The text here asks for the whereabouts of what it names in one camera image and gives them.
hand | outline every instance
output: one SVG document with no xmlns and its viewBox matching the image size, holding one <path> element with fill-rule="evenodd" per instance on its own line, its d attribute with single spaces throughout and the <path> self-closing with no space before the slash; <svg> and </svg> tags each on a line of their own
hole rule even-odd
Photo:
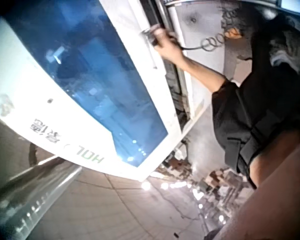
<svg viewBox="0 0 300 240">
<path fill-rule="evenodd" d="M 170 37 L 165 29 L 158 28 L 153 32 L 153 35 L 158 41 L 158 45 L 156 45 L 154 49 L 161 57 L 176 65 L 179 65 L 184 61 L 185 57 L 181 48 L 178 46 L 177 40 Z"/>
</svg>

glass window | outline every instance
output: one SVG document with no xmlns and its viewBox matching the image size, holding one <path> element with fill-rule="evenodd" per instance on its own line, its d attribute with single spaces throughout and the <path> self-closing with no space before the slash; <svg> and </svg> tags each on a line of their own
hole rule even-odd
<svg viewBox="0 0 300 240">
<path fill-rule="evenodd" d="M 6 19 L 54 81 L 111 131 L 123 161 L 138 167 L 167 136 L 138 71 L 98 1 L 30 1 Z"/>
</svg>

